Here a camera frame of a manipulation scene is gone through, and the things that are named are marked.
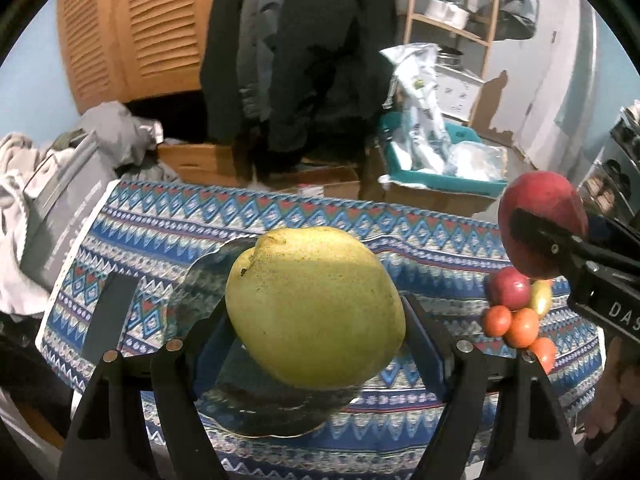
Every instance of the silver screw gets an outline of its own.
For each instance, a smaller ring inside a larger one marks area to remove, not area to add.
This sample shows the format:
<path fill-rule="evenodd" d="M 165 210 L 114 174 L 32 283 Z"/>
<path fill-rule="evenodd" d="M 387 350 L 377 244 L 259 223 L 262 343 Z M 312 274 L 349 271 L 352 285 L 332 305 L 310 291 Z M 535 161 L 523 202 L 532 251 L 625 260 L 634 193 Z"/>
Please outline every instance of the silver screw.
<path fill-rule="evenodd" d="M 107 350 L 104 354 L 102 354 L 102 360 L 105 363 L 113 363 L 118 358 L 118 352 L 115 350 Z"/>
<path fill-rule="evenodd" d="M 456 343 L 456 348 L 465 354 L 468 354 L 474 349 L 474 346 L 469 341 L 463 339 Z"/>
<path fill-rule="evenodd" d="M 180 348 L 182 348 L 182 340 L 178 338 L 171 339 L 166 344 L 166 349 L 169 352 L 177 352 Z"/>
<path fill-rule="evenodd" d="M 523 354 L 522 354 L 522 358 L 523 358 L 527 363 L 534 363 L 534 362 L 536 362 L 536 355 L 535 355 L 531 350 L 527 350 L 526 352 L 523 352 Z"/>
<path fill-rule="evenodd" d="M 591 272 L 598 272 L 598 270 L 600 269 L 600 266 L 596 262 L 592 262 L 591 260 L 586 262 L 585 265 Z"/>

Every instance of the wooden wardrobe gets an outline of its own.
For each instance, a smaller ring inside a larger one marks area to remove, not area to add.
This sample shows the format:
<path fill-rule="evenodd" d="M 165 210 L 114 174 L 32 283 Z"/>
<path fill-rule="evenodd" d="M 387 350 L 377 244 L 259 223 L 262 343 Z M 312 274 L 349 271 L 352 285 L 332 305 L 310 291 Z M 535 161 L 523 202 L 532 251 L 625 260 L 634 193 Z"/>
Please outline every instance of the wooden wardrobe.
<path fill-rule="evenodd" d="M 212 0 L 58 0 L 78 111 L 200 88 Z"/>

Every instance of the teal basket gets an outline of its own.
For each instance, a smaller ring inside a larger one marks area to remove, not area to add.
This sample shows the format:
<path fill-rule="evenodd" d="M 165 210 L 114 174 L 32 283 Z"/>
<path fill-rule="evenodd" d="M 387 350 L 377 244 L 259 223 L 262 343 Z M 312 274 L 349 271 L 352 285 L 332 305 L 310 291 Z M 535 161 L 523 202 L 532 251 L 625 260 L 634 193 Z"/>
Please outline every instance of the teal basket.
<path fill-rule="evenodd" d="M 390 112 L 385 114 L 380 121 L 380 130 L 386 137 L 389 133 L 401 125 L 401 113 Z M 457 144 L 463 140 L 482 142 L 478 134 L 471 128 L 458 124 L 445 123 L 451 142 Z M 402 184 L 422 184 L 430 189 L 450 193 L 469 193 L 491 198 L 498 198 L 502 190 L 507 186 L 506 180 L 497 182 L 483 182 L 481 180 L 469 180 L 458 176 L 437 175 L 421 173 L 420 171 L 401 170 L 398 158 L 388 143 L 385 143 L 385 158 L 391 180 Z"/>

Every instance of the zigzag pattern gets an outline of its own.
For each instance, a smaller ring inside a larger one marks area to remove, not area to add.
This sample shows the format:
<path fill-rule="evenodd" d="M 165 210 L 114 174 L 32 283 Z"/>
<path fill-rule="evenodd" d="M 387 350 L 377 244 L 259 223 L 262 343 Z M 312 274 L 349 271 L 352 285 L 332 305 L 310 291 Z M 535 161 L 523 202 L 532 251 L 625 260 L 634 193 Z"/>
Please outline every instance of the zigzag pattern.
<path fill-rule="evenodd" d="M 221 257 L 219 274 L 190 273 L 199 257 L 238 236 L 303 225 L 352 233 L 378 255 L 399 289 L 418 295 L 429 316 L 487 353 L 512 354 L 501 340 L 485 338 L 479 324 L 487 306 L 485 275 L 508 264 L 493 225 L 404 206 L 123 182 L 65 277 L 47 319 L 45 359 L 68 384 L 84 390 L 93 371 L 80 357 L 84 334 L 110 272 L 140 279 L 122 351 L 151 352 L 207 315 L 223 294 L 228 271 L 222 269 L 228 262 Z M 554 306 L 542 330 L 561 353 L 550 379 L 571 416 L 593 397 L 602 362 L 594 326 L 566 307 L 567 294 L 566 280 L 556 280 Z M 142 400 L 148 437 L 164 445 L 153 395 L 143 393 Z M 485 401 L 470 462 L 484 458 L 496 400 Z M 205 402 L 199 406 L 207 413 Z M 367 381 L 360 395 L 318 430 L 300 437 L 252 440 L 209 416 L 201 419 L 228 470 L 277 480 L 408 480 L 442 409 L 412 359 L 403 358 Z"/>

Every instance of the yellow-green pomelo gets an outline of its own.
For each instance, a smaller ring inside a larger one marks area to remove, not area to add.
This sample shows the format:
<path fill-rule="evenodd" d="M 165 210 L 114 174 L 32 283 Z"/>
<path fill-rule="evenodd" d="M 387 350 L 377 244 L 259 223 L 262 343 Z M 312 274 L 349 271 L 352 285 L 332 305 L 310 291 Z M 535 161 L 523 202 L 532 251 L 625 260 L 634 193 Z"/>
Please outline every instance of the yellow-green pomelo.
<path fill-rule="evenodd" d="M 225 296 L 249 354 L 291 386 L 362 384 L 404 339 L 388 273 L 360 241 L 332 227 L 263 234 L 234 263 Z"/>

